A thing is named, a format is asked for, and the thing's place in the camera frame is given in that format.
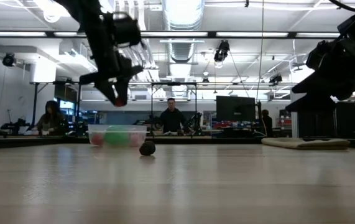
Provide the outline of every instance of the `computer monitor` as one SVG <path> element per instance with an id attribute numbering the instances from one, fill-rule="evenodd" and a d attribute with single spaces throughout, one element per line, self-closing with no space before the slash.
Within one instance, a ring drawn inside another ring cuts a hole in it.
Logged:
<path id="1" fill-rule="evenodd" d="M 216 96 L 216 119 L 218 121 L 255 121 L 255 98 Z"/>

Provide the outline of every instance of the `dark ball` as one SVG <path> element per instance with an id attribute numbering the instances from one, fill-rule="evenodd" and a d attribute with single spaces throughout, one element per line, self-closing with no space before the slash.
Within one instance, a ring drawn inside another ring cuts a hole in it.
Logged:
<path id="1" fill-rule="evenodd" d="M 155 144 L 152 141 L 146 141 L 139 150 L 143 156 L 151 156 L 155 152 Z"/>

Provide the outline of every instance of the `beige cloth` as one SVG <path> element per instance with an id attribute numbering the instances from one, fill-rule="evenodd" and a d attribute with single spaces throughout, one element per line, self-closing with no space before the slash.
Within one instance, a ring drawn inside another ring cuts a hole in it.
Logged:
<path id="1" fill-rule="evenodd" d="M 299 138 L 264 138 L 262 143 L 268 146 L 285 147 L 289 149 L 347 149 L 350 142 L 344 139 L 327 141 L 304 141 Z"/>

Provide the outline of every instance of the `clear plastic bin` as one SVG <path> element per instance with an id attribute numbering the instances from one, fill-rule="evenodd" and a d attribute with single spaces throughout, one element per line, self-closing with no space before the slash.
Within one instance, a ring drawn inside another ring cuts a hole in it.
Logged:
<path id="1" fill-rule="evenodd" d="M 145 141 L 147 127 L 89 124 L 88 133 L 90 144 L 94 146 L 139 147 Z"/>

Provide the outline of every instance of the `air duct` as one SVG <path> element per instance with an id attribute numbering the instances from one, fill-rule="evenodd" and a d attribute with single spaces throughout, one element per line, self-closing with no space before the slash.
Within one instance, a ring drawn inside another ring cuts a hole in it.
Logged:
<path id="1" fill-rule="evenodd" d="M 201 26 L 205 0 L 162 0 L 162 7 L 164 9 L 164 22 L 167 30 L 198 30 Z M 168 51 L 170 62 L 175 62 L 175 64 L 169 66 L 173 79 L 188 78 L 191 65 L 182 63 L 192 62 L 195 44 L 169 43 Z M 181 90 L 181 87 L 172 87 L 172 91 L 179 91 L 179 93 L 176 93 L 178 96 L 183 96 Z"/>

